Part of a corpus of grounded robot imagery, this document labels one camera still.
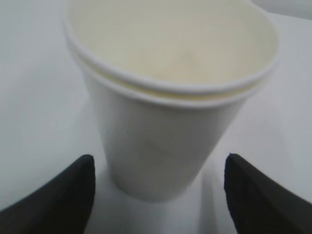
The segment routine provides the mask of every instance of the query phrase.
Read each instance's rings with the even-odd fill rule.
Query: cup rim
[[[236,89],[241,89],[243,87],[252,85],[259,81],[262,77],[267,76],[271,73],[272,70],[275,69],[278,63],[278,57],[280,54],[280,40],[279,34],[275,25],[272,23],[271,19],[267,17],[266,11],[262,8],[258,7],[252,2],[245,0],[238,0],[242,4],[248,4],[250,7],[257,10],[263,17],[268,20],[269,26],[273,29],[276,40],[277,40],[277,48],[274,56],[272,56],[270,62],[259,71],[236,79],[234,81],[220,83],[220,84],[188,84],[188,83],[177,83],[172,81],[162,81],[159,79],[155,79],[150,76],[144,76],[135,74],[130,71],[126,71],[122,68],[114,66],[110,64],[106,59],[97,56],[94,52],[92,52],[86,45],[84,45],[78,37],[75,35],[74,30],[71,26],[71,23],[68,19],[69,9],[74,0],[68,0],[67,7],[62,14],[62,24],[64,28],[65,35],[70,43],[74,46],[74,50],[82,56],[87,61],[91,62],[93,66],[102,70],[103,72],[112,75],[126,83],[130,83],[136,85],[141,88],[159,91],[159,92],[171,92],[175,94],[188,94],[188,95],[200,95],[200,94],[222,94],[226,92],[230,92]]]
[[[133,89],[129,89],[123,85],[119,85],[109,79],[103,78],[100,74],[90,68],[87,64],[85,64],[77,55],[73,55],[74,60],[80,66],[82,71],[88,76],[91,77],[92,80],[98,82],[98,84],[107,87],[109,90],[116,92],[119,95],[127,97],[129,99],[134,99],[136,101],[142,101],[148,104],[155,104],[160,106],[166,106],[170,108],[184,109],[184,110],[202,110],[206,108],[215,108],[224,105],[229,105],[238,100],[245,99],[246,97],[251,96],[252,94],[258,92],[263,86],[266,85],[267,80],[261,81],[260,84],[247,89],[243,92],[240,92],[236,95],[224,97],[224,98],[216,98],[210,100],[187,100],[187,99],[178,99],[178,98],[167,98],[167,97],[158,97],[149,95],[146,93],[138,92]]]

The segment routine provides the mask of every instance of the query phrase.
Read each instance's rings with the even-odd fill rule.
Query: black object
[[[312,205],[239,155],[226,160],[224,189],[239,234],[312,234]]]
[[[82,234],[95,195],[92,156],[85,155],[49,183],[0,213],[0,234]]]

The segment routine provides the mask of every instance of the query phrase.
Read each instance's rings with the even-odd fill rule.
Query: stacked paper cup
[[[190,186],[277,62],[276,30],[244,0],[74,0],[64,26],[111,176],[149,201]]]

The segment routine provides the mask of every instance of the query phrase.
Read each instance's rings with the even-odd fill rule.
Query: white table
[[[61,6],[62,0],[1,2],[0,210],[83,154],[94,155],[97,170],[87,234],[235,233],[222,188],[229,152],[312,202],[312,21],[269,14],[282,47],[274,79],[245,105],[203,179],[176,200],[150,204],[109,180],[88,95],[65,47]]]

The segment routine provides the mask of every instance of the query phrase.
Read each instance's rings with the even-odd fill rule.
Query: white surface
[[[311,0],[253,0],[269,12],[312,20]]]
[[[106,175],[81,75],[63,41],[57,14],[61,3],[1,2],[0,209],[85,153],[97,162],[87,234],[234,233],[222,189],[228,152],[242,154],[312,202],[312,21],[270,15],[282,42],[275,78],[246,104],[220,141],[203,182],[198,178],[177,200],[149,204],[127,197]]]

